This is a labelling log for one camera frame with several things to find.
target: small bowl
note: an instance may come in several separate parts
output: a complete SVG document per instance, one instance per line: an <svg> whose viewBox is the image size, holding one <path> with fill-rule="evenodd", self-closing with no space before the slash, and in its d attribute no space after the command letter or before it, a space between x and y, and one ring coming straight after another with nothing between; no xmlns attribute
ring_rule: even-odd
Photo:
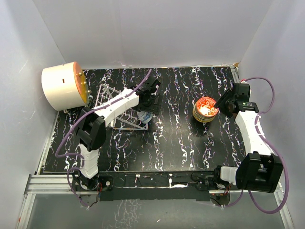
<svg viewBox="0 0 305 229"><path fill-rule="evenodd" d="M205 117L214 117L218 113L218 109L214 107L216 101L209 97L203 97L196 102L198 112Z"/></svg>
<svg viewBox="0 0 305 229"><path fill-rule="evenodd" d="M216 101L209 97L199 99L193 108L194 118L201 123L212 121L218 114L218 109L214 108Z"/></svg>

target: white wire rack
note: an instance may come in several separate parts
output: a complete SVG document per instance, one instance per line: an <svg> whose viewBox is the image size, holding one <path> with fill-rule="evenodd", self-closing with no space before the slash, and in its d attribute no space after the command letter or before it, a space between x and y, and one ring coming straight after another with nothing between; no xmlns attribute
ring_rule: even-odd
<svg viewBox="0 0 305 229"><path fill-rule="evenodd" d="M95 107L102 105L103 103L117 96L120 92L121 91L109 87L106 84L101 84L95 101ZM141 120L138 119L137 111L128 109L122 115L116 117L109 124L109 127L113 128L114 130L147 130L148 124L141 123Z"/></svg>

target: floor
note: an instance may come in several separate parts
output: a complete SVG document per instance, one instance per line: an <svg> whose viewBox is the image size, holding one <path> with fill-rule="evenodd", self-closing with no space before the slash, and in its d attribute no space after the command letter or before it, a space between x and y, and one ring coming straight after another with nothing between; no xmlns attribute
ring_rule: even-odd
<svg viewBox="0 0 305 229"><path fill-rule="evenodd" d="M122 90L139 82L147 69L84 70L92 91L94 107L102 83ZM152 74L161 81L161 114L153 117L147 131L119 131L107 128L100 149L100 171L184 171L213 170L217 165L237 166L245 156L241 133L222 114L209 124L197 122L193 104L201 97L217 100L234 82L230 67L158 68ZM59 112L51 146L41 173L62 173L79 165L79 158L57 159L55 151L63 135L78 118L81 108ZM80 152L73 134L60 154Z"/></svg>
<svg viewBox="0 0 305 229"><path fill-rule="evenodd" d="M233 201L240 193L231 193ZM271 194L254 192L265 209L277 207ZM117 200L80 208L74 195L36 195L28 229L284 229L281 214L260 212L244 193L238 205L220 209L195 200Z"/></svg>

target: orange bowl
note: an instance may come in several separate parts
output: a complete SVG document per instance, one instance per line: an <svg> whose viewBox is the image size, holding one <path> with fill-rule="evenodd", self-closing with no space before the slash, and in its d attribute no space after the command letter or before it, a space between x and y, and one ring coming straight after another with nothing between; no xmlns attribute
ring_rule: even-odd
<svg viewBox="0 0 305 229"><path fill-rule="evenodd" d="M203 97L196 103L198 112L204 117L213 117L217 115L218 109L214 107L216 101L209 97Z"/></svg>

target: enclosure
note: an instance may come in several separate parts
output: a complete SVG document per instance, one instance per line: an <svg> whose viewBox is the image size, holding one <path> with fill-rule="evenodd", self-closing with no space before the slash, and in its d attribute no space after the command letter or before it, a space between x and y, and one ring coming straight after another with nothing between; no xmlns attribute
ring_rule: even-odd
<svg viewBox="0 0 305 229"><path fill-rule="evenodd" d="M1 0L1 228L303 228L304 11L301 0ZM41 87L44 68L74 61L92 90L91 107L102 83L122 90L149 68L163 82L163 114L147 131L107 130L99 169L109 172L240 165L245 151L234 120L219 115L209 126L198 125L192 102L201 95L218 99L242 79L269 79L276 99L261 124L288 167L285 208L263 214L247 193L239 205L224 210L192 199L127 199L79 208L65 178L79 161L53 154L80 108L58 113ZM265 110L272 96L268 84L249 84L251 101ZM77 150L77 140L72 137L65 150ZM274 194L255 197L274 209L284 186L283 178ZM232 199L238 193L232 190Z"/></svg>

